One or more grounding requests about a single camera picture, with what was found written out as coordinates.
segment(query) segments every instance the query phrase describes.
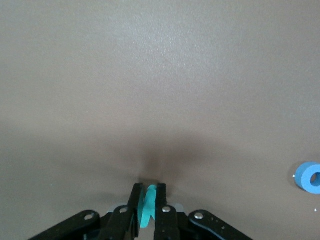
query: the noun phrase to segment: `teal plastic piece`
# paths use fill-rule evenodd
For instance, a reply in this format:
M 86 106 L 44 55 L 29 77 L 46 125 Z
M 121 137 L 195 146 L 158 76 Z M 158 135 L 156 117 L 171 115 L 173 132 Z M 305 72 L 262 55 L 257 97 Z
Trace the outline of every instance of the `teal plastic piece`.
M 140 227 L 142 229 L 148 227 L 150 218 L 156 219 L 156 195 L 157 187 L 155 185 L 150 185 L 146 191 L 143 203 L 142 218 L 140 223 Z

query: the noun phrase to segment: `gray surface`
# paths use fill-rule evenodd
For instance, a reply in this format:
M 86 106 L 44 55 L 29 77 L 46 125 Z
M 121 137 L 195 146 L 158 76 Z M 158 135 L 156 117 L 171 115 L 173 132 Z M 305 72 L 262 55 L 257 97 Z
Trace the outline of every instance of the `gray surface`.
M 1 238 L 157 179 L 254 240 L 319 239 L 292 178 L 320 161 L 319 26 L 319 1 L 2 0 Z

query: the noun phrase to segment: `hole in blue ring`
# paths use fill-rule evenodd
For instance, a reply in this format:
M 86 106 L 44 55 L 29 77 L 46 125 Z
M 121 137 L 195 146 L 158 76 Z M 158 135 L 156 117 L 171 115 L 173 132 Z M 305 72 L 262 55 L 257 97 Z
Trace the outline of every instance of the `hole in blue ring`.
M 311 185 L 314 187 L 319 187 L 320 186 L 320 172 L 316 172 L 315 174 L 312 175 L 310 179 Z

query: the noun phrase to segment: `black metal arm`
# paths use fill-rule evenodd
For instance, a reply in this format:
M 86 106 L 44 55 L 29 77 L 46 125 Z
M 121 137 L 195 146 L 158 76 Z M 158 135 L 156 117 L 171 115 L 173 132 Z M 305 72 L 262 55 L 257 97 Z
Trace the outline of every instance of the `black metal arm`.
M 30 240 L 134 240 L 139 236 L 144 186 L 133 186 L 127 205 L 105 216 L 82 211 Z M 167 203 L 167 187 L 158 184 L 154 240 L 252 240 L 206 210 L 187 216 Z

